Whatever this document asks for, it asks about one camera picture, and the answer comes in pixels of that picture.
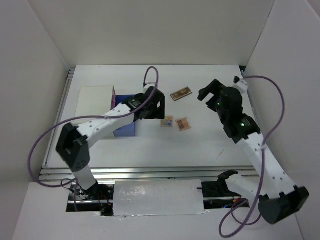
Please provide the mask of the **colourful eyeshadow palette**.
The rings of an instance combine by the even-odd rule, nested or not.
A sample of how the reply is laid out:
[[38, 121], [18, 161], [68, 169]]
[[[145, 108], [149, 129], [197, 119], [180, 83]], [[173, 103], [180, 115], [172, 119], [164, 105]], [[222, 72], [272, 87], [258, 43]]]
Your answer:
[[164, 119], [160, 120], [161, 127], [171, 128], [174, 126], [174, 117], [172, 115], [165, 115]]

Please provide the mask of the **pink drawer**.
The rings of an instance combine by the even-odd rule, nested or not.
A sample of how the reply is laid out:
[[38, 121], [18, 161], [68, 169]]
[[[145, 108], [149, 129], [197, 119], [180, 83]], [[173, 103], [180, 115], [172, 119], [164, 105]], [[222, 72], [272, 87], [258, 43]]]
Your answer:
[[111, 110], [116, 107], [116, 91], [115, 88], [112, 87], [112, 96], [111, 96]]

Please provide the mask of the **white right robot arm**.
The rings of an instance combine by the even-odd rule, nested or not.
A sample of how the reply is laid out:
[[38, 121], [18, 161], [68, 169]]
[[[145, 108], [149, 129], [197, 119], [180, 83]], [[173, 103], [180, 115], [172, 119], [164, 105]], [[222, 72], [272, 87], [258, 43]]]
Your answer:
[[250, 206], [257, 203], [262, 218], [274, 225], [298, 212], [310, 194], [286, 174], [268, 148], [258, 124], [243, 112], [243, 95], [247, 90], [247, 83], [238, 77], [231, 87], [215, 79], [199, 91], [198, 100], [213, 95], [207, 107], [218, 114], [227, 137], [243, 150], [260, 176], [259, 185], [254, 185], [236, 170], [225, 171], [218, 176], [218, 192], [223, 196], [241, 195]]

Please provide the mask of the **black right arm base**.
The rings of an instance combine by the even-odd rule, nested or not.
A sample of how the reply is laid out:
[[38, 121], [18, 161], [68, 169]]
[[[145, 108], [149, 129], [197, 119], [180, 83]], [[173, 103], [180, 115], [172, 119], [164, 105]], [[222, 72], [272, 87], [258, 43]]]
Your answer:
[[231, 200], [241, 199], [242, 196], [232, 192], [227, 185], [218, 181], [202, 181], [201, 186], [196, 188], [202, 192], [204, 200]]

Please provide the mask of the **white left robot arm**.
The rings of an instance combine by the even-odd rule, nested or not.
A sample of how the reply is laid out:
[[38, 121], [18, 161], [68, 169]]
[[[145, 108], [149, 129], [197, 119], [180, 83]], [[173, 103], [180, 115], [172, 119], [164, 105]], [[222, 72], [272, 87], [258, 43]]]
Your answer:
[[92, 174], [90, 148], [115, 130], [138, 120], [165, 118], [165, 95], [154, 86], [144, 93], [124, 99], [114, 109], [77, 126], [67, 123], [60, 133], [56, 152], [77, 179], [80, 193], [86, 199], [96, 198], [103, 191]]

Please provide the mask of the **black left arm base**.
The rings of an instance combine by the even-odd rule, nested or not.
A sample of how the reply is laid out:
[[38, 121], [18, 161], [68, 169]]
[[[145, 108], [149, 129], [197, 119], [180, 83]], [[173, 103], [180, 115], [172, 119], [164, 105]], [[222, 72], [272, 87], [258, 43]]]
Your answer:
[[97, 212], [104, 217], [114, 215], [114, 184], [99, 184], [91, 192], [84, 191], [75, 183], [64, 186], [68, 190], [66, 212]]

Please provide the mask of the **long brown eyeshadow palette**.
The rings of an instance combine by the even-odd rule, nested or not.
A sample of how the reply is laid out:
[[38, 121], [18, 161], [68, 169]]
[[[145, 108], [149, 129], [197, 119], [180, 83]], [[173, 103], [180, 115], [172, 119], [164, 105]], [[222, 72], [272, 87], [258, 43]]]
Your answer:
[[184, 88], [172, 93], [170, 96], [173, 101], [178, 101], [182, 98], [185, 98], [186, 96], [191, 95], [192, 93], [193, 92], [191, 91], [191, 89], [189, 87], [184, 87]]

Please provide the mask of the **square blush palette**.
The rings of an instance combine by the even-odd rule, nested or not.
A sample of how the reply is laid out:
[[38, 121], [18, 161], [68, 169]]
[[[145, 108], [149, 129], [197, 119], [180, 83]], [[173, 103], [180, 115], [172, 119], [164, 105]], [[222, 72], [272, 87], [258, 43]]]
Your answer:
[[189, 130], [192, 128], [187, 117], [177, 119], [175, 122], [180, 132]]

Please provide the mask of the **white drawer cabinet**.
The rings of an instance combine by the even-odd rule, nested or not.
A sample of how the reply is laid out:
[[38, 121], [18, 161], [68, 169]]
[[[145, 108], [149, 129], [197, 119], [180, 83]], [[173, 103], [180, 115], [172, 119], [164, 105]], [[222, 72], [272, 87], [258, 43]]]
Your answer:
[[111, 110], [112, 87], [109, 86], [87, 86], [81, 87], [75, 117], [100, 116]]

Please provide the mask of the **aluminium frame rail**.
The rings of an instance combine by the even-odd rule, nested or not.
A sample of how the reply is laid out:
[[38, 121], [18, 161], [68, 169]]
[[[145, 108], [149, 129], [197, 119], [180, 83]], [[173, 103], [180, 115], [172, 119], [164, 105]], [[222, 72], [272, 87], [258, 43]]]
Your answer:
[[245, 177], [258, 175], [252, 166], [93, 168], [91, 172], [98, 181], [116, 181], [210, 179], [228, 170], [235, 170]]

